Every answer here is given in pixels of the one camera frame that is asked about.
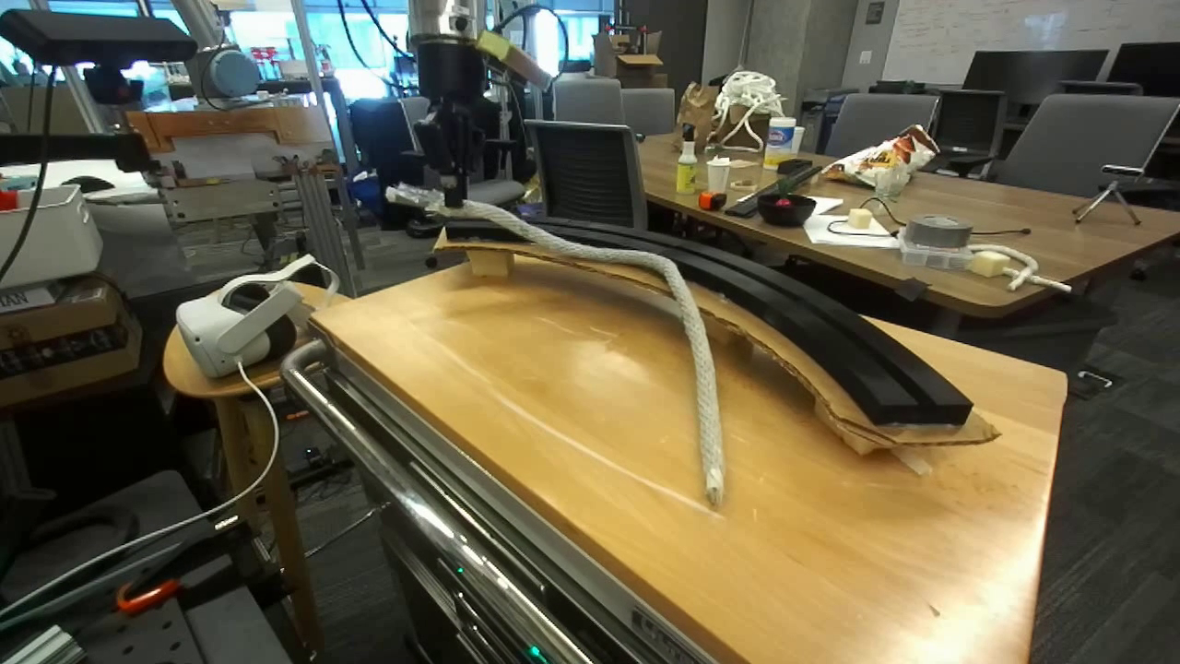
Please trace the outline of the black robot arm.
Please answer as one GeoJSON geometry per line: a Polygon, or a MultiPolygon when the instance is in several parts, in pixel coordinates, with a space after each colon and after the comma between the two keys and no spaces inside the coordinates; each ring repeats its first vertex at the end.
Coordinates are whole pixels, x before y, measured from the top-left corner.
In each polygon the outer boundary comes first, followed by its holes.
{"type": "Polygon", "coordinates": [[[482,0],[411,0],[411,53],[430,101],[419,140],[438,172],[443,201],[460,205],[482,152],[476,107],[489,91],[489,70],[502,67],[529,85],[550,85],[550,72],[489,26],[482,0]]]}

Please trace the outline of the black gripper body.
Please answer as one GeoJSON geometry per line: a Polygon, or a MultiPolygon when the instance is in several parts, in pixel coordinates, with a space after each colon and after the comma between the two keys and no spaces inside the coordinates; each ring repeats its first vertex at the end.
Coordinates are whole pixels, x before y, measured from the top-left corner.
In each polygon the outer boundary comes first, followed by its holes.
{"type": "Polygon", "coordinates": [[[419,120],[423,161],[453,182],[468,182],[489,146],[489,102],[482,101],[436,101],[419,120]]]}

